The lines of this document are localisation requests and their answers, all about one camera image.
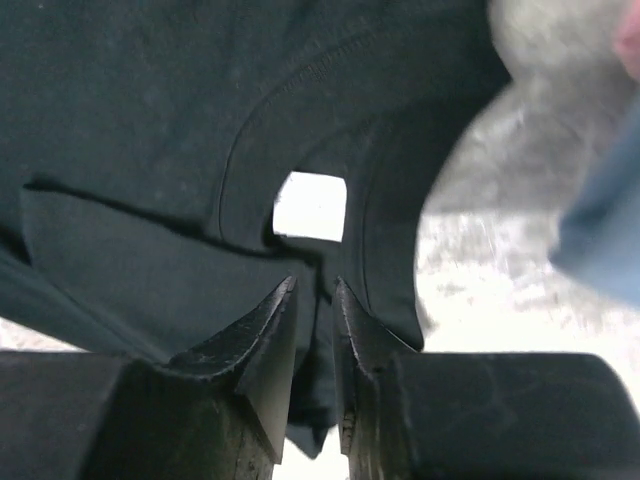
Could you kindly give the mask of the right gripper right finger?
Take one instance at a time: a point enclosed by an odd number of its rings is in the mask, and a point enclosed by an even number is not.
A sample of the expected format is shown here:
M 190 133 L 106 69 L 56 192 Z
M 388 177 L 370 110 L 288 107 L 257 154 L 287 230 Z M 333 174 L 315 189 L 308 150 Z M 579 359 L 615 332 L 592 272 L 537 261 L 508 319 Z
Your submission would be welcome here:
M 332 307 L 341 452 L 354 455 L 358 438 L 377 427 L 379 376 L 393 354 L 416 350 L 369 315 L 343 279 L 337 280 Z

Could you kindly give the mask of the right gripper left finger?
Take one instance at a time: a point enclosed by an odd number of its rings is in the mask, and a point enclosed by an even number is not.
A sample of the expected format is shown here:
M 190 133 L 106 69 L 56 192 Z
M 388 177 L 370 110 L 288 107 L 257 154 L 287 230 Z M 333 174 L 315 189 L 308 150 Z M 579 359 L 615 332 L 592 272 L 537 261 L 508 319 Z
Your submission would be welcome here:
M 289 276 L 248 314 L 167 365 L 172 373 L 229 396 L 274 463 L 283 456 L 296 316 L 297 283 Z

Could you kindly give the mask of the black t shirt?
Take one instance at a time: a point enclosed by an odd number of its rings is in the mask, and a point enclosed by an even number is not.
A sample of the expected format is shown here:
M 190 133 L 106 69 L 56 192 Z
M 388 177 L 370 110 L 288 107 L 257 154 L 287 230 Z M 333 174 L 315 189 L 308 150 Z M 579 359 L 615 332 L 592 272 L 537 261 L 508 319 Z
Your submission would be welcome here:
M 5 1 L 1 314 L 158 362 L 298 286 L 287 437 L 337 420 L 330 298 L 423 347 L 422 206 L 509 83 L 485 1 Z

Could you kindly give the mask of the folded blue t shirt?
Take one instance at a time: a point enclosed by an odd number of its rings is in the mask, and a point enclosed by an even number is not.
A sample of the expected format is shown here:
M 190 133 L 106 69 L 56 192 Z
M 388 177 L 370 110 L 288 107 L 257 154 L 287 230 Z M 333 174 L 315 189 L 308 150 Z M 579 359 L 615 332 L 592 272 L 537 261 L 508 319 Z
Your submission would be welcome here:
M 594 290 L 639 305 L 639 100 L 559 224 L 556 269 Z

